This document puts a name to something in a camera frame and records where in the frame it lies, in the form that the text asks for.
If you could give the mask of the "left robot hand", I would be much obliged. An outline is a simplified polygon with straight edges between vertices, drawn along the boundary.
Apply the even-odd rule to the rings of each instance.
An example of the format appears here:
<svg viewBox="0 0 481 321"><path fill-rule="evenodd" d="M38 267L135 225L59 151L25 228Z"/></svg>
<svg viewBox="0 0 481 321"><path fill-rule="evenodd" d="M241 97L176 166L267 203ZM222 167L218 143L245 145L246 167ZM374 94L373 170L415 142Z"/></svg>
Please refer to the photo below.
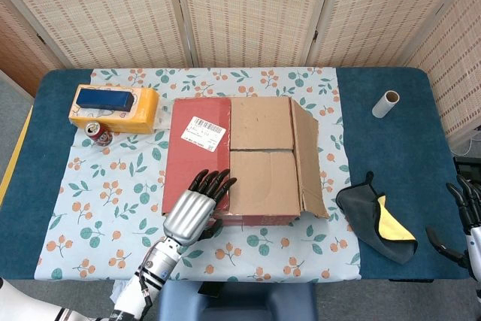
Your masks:
<svg viewBox="0 0 481 321"><path fill-rule="evenodd" d="M183 247L211 238L221 222L217 220L209 226L209 220L236 181L228 168L200 171L166 216L163 223L165 237Z"/></svg>

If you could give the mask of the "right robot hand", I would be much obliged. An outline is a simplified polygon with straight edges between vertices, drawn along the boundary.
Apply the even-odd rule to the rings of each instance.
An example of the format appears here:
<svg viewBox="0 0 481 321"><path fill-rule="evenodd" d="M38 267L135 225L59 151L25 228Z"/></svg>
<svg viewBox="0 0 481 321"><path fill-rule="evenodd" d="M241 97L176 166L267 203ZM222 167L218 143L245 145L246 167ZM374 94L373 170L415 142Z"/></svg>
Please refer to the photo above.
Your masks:
<svg viewBox="0 0 481 321"><path fill-rule="evenodd" d="M452 183L446 183L446 188L454 197L458 207L467 250L460 253L449 249L439 240L435 230L430 226L427 226L425 231L430 244L439 254L467 269L470 276L480 283L480 185L470 182L460 174L456 179L461 189Z"/></svg>

